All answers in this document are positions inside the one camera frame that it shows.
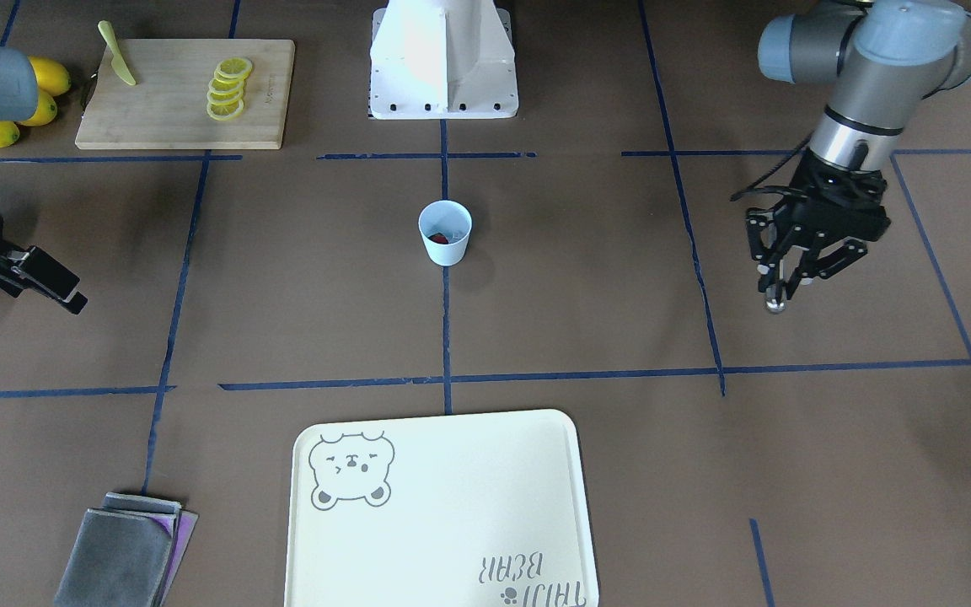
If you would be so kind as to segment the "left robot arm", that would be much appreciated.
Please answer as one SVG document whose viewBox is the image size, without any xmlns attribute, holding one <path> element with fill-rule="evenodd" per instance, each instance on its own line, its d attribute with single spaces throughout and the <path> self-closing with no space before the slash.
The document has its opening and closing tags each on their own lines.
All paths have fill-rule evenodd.
<svg viewBox="0 0 971 607">
<path fill-rule="evenodd" d="M 888 230 L 882 168 L 922 100 L 971 81 L 971 13 L 952 1 L 819 1 L 771 20 L 758 59 L 768 79 L 832 85 L 789 184 L 759 178 L 738 192 L 777 196 L 744 223 L 758 289 L 781 314 Z"/>
</svg>

